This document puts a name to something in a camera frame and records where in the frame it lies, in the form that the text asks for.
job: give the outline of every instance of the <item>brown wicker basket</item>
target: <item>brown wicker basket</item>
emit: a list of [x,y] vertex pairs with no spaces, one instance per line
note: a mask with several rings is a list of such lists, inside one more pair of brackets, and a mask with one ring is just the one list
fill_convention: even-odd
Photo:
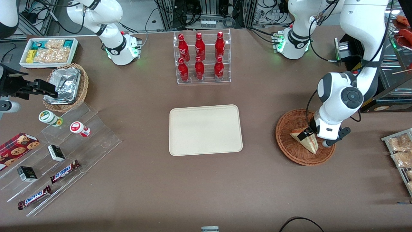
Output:
[[[75,103],[71,105],[52,105],[48,104],[43,100],[43,104],[48,108],[49,110],[52,111],[57,111],[57,112],[62,112],[65,113],[69,111],[71,108],[74,108],[75,106],[79,106],[83,103],[84,99],[86,98],[87,95],[87,88],[89,87],[89,78],[87,77],[87,73],[84,71],[84,69],[78,65],[78,64],[67,64],[62,67],[58,67],[57,69],[68,69],[68,68],[77,68],[82,72],[82,75],[80,76],[80,83],[79,83],[79,89],[77,91],[77,100]],[[50,81],[50,77],[52,76],[52,73],[54,70],[50,73],[49,78],[47,81]]]
[[[307,127],[305,112],[305,109],[294,109],[284,114],[276,125],[276,141],[283,153],[292,161],[305,166],[319,165],[333,155],[336,145],[326,148],[322,145],[323,140],[316,137],[319,149],[316,154],[313,154],[289,135],[292,130]],[[308,111],[309,120],[314,115],[313,111]]]

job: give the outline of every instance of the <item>red bottle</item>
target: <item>red bottle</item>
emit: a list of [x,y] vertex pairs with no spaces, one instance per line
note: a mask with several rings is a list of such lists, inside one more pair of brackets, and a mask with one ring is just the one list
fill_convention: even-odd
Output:
[[206,59],[206,50],[205,50],[205,42],[202,39],[202,33],[196,33],[196,44],[194,45],[196,48],[196,55],[200,56],[202,60]]
[[179,34],[178,38],[179,38],[180,57],[183,57],[183,59],[185,59],[185,61],[188,62],[190,60],[189,46],[187,45],[187,43],[185,41],[185,37],[183,36],[183,34]]
[[216,64],[215,64],[215,80],[221,81],[223,79],[223,69],[225,67],[223,66],[222,63],[222,57],[218,57],[216,59]]
[[218,39],[216,40],[215,43],[215,56],[216,59],[219,56],[222,56],[225,54],[225,41],[223,40],[223,32],[219,31],[218,32]]
[[183,58],[179,57],[179,74],[180,78],[182,79],[183,82],[188,82],[189,81],[189,70],[187,69],[187,66],[185,64],[185,61]]
[[202,62],[200,56],[196,57],[196,63],[194,64],[194,69],[196,70],[196,78],[198,80],[203,80],[205,75],[205,65]]

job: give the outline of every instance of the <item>acrylic display rack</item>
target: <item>acrylic display rack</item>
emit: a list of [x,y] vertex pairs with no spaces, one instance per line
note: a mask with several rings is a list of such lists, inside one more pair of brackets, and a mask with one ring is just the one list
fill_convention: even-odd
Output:
[[[215,42],[218,37],[218,32],[223,32],[223,40],[225,41],[225,54],[223,56],[222,63],[225,66],[223,69],[223,79],[221,81],[215,80],[215,64],[216,64],[216,57],[215,57]],[[196,78],[196,73],[194,69],[194,64],[196,63],[196,50],[195,50],[195,43],[196,43],[196,33],[193,31],[179,31],[175,32],[173,35],[173,50],[175,55],[175,66],[176,66],[176,77],[178,84],[202,84],[202,83],[227,83],[232,80],[231,77],[231,38],[230,38],[230,30],[204,30],[201,31],[203,41],[205,42],[206,48],[206,59],[203,61],[205,66],[205,77],[203,80],[198,80]],[[182,79],[179,75],[178,70],[178,59],[180,57],[179,53],[179,40],[177,36],[179,34],[183,34],[185,36],[185,41],[189,46],[189,55],[190,61],[186,62],[186,65],[189,69],[189,81],[182,82]]]
[[[391,138],[394,138],[394,137],[398,137],[398,136],[403,135],[403,134],[407,134],[409,136],[409,139],[412,141],[412,128],[408,129],[408,130],[398,132],[398,133],[390,135],[390,136],[386,136],[384,138],[381,138],[381,140],[384,141],[386,146],[388,147],[388,150],[391,153],[391,158],[395,162],[395,165],[396,165],[396,160],[393,157],[395,152],[392,150],[391,146],[389,145],[388,140],[391,139]],[[399,168],[397,165],[396,165],[396,167],[398,168],[398,171],[399,171],[399,173],[402,177],[402,180],[403,180],[403,182],[405,183],[405,186],[406,186],[406,184],[408,182],[412,181],[408,178],[408,175],[406,175],[406,172],[411,170],[412,168]],[[407,187],[407,190],[409,192],[409,195],[412,197],[412,191],[408,187]]]
[[[23,209],[22,213],[26,216],[38,214],[121,142],[113,131],[104,125],[97,116],[97,112],[86,103],[71,109],[61,117],[63,125],[60,127],[49,125],[43,129],[36,136],[40,145],[0,173],[1,194],[7,196],[7,202],[15,205],[16,210],[18,210],[17,204],[20,201],[24,201],[50,185],[52,194]],[[69,127],[74,121],[84,123],[90,128],[91,134],[88,137],[82,137],[70,132]],[[61,148],[66,157],[63,162],[52,159],[47,149],[50,144]],[[76,159],[81,166],[52,184],[50,177]],[[32,167],[38,179],[32,183],[23,182],[17,173],[17,168],[20,166]]]

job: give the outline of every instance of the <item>small black box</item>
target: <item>small black box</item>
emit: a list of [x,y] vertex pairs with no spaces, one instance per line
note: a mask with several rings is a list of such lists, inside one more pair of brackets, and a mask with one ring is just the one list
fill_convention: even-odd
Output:
[[52,159],[59,161],[59,162],[64,161],[65,157],[63,155],[63,152],[61,152],[60,147],[52,144],[48,146],[47,148],[49,149],[49,153]]
[[17,169],[17,172],[19,173],[22,181],[34,182],[37,180],[36,173],[34,173],[34,170],[31,167],[20,166]]

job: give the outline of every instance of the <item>brown table surface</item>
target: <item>brown table surface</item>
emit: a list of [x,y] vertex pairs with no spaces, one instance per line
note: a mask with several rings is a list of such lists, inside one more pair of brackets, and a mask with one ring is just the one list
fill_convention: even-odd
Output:
[[[412,205],[380,138],[412,127],[412,113],[363,114],[346,120],[352,133],[325,164],[305,167],[282,154],[274,138],[285,112],[304,108],[319,79],[343,71],[310,50],[299,60],[274,54],[247,30],[232,32],[232,82],[178,86],[173,33],[149,35],[140,60],[116,66],[99,38],[78,37],[76,57],[89,75],[86,102],[123,141],[89,173],[35,217],[0,196],[0,231],[278,231],[293,216],[308,217],[325,231],[411,231]],[[320,26],[315,49],[332,58],[337,26]],[[28,79],[50,70],[29,70]],[[0,120],[0,143],[19,132],[36,135],[40,96]],[[235,104],[243,150],[231,154],[169,154],[173,108]],[[311,109],[320,106],[315,97]],[[284,231],[318,231],[294,221]]]

